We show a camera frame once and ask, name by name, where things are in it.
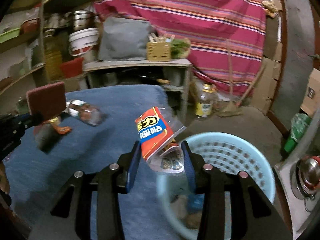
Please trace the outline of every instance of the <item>green tray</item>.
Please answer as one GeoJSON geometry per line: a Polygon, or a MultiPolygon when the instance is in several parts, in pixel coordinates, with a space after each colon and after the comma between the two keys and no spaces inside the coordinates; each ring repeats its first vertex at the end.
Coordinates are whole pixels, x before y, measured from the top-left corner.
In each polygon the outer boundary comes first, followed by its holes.
{"type": "Polygon", "coordinates": [[[13,39],[15,37],[18,37],[19,33],[20,33],[20,28],[16,28],[0,34],[0,43],[13,39]]]}

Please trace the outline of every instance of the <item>broom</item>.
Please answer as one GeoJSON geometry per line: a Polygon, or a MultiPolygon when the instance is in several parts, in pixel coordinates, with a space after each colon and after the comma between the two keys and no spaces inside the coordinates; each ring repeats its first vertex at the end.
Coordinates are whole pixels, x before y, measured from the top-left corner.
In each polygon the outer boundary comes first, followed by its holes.
{"type": "Polygon", "coordinates": [[[231,61],[231,51],[230,51],[230,40],[226,40],[227,50],[228,50],[228,65],[229,65],[229,83],[230,83],[230,102],[228,105],[220,112],[217,113],[217,116],[219,117],[228,117],[228,116],[234,116],[234,115],[241,115],[242,110],[238,108],[233,103],[233,70],[232,70],[232,61],[231,61]]]}

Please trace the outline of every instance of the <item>stainless steel pot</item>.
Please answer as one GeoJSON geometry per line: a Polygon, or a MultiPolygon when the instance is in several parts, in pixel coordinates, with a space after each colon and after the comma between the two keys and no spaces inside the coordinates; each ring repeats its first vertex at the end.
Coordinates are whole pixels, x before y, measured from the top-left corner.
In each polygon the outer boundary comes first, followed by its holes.
{"type": "Polygon", "coordinates": [[[91,11],[80,10],[71,13],[73,30],[80,31],[94,27],[95,14],[91,11]]]}
{"type": "Polygon", "coordinates": [[[293,194],[298,199],[314,199],[314,196],[318,191],[318,187],[317,184],[311,187],[308,180],[316,180],[315,175],[317,172],[312,168],[316,166],[317,165],[309,159],[299,160],[295,165],[295,170],[291,177],[291,188],[293,194]]]}
{"type": "Polygon", "coordinates": [[[320,181],[320,165],[315,159],[317,156],[301,161],[301,177],[306,187],[315,189],[320,181]]]}

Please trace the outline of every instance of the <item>blue blanket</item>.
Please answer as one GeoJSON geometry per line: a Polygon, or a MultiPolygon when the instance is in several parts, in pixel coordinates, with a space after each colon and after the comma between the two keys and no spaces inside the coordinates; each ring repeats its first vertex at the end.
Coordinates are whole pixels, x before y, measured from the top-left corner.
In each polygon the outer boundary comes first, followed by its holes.
{"type": "MultiPolygon", "coordinates": [[[[61,125],[71,126],[72,132],[48,155],[36,148],[33,129],[26,131],[21,145],[5,166],[12,208],[31,226],[75,171],[98,172],[116,162],[122,153],[131,151],[139,139],[135,119],[153,106],[168,106],[161,87],[151,85],[112,86],[71,92],[66,96],[99,106],[107,118],[100,126],[91,127],[68,117],[61,125]]],[[[126,239],[180,239],[170,228],[156,199],[156,174],[143,160],[133,189],[128,195],[119,195],[119,203],[126,239]]],[[[93,208],[93,240],[97,239],[95,214],[93,208]]]]}

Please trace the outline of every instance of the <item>food wrapper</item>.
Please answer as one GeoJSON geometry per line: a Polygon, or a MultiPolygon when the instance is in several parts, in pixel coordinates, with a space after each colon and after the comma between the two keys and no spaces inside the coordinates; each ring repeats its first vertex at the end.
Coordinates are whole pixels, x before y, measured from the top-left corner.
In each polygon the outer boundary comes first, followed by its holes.
{"type": "Polygon", "coordinates": [[[142,158],[154,171],[177,174],[184,171],[183,153],[174,137],[185,126],[170,109],[153,107],[136,120],[142,158]]]}

